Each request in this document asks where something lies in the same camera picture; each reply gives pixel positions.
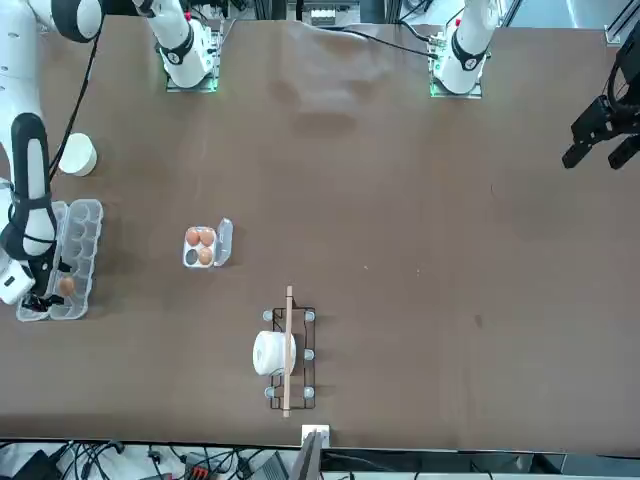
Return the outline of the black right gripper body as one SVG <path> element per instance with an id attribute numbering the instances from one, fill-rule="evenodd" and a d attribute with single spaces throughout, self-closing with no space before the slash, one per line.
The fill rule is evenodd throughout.
<path id="1" fill-rule="evenodd" d="M 29 290 L 31 296 L 43 298 L 47 292 L 51 272 L 53 270 L 54 255 L 45 254 L 27 261 L 34 284 Z"/>

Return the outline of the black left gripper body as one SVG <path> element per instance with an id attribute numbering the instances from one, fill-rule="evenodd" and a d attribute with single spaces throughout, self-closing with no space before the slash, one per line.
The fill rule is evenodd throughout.
<path id="1" fill-rule="evenodd" d="M 621 73 L 626 93 L 618 97 L 614 85 Z M 639 116 L 639 35 L 630 34 L 618 50 L 605 90 L 606 104 L 618 119 L 631 121 Z"/>

